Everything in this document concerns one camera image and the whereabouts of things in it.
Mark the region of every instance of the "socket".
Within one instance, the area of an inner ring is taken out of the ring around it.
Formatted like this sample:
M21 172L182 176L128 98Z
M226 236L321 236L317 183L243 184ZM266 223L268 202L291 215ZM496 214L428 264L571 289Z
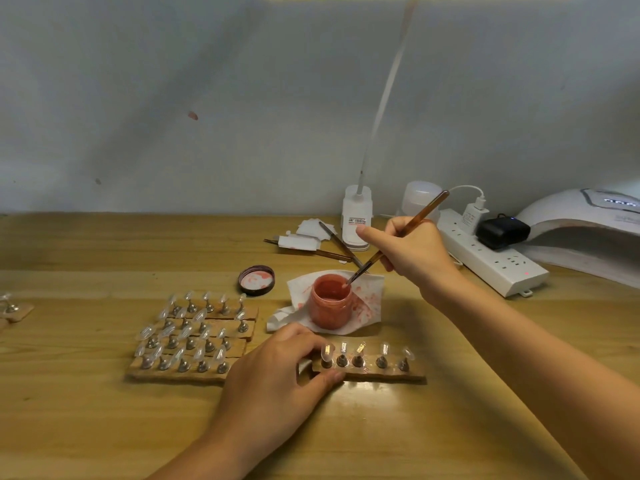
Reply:
M533 295L532 288L544 282L549 272L519 252L507 248L494 251L475 235L462 231L462 216L452 209L440 212L438 229L447 250L503 297Z

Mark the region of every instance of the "black power adapter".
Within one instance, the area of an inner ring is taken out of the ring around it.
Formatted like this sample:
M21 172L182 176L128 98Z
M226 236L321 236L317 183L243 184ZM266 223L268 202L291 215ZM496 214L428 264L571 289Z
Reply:
M487 219L476 229L476 237L486 247L494 251L505 249L512 244L526 241L531 227L515 217L499 214L495 219Z

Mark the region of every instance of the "white wall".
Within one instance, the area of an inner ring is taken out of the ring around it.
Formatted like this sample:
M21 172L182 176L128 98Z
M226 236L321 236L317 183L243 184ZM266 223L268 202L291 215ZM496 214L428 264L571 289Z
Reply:
M0 210L338 214L402 11L3 0ZM500 212L568 187L640 194L639 17L640 0L421 2L375 211L414 179L480 185Z

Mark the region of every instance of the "jar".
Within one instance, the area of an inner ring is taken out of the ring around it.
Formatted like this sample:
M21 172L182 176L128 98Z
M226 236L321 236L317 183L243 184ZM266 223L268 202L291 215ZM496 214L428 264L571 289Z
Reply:
M308 307L311 321L325 330L337 330L351 318L355 295L347 279L338 274L324 274L311 286Z

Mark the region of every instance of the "wooden desk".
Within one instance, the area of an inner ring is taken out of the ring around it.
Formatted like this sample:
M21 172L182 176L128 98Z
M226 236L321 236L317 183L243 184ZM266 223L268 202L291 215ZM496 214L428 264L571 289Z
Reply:
M229 292L240 270L267 264L276 287L260 300L263 340L264 319L287 302L287 280L343 266L262 242L295 231L300 220L0 218L0 288L36 304L0 333L0 479L139 479L185 447L205 427L220 389L124 380L133 337L170 293ZM335 250L328 242L323 248ZM510 304L640 382L640 291L553 268L544 288ZM368 335L411 345L428 385L346 383L252 477L582 478L411 283L387 276L383 325L372 329Z

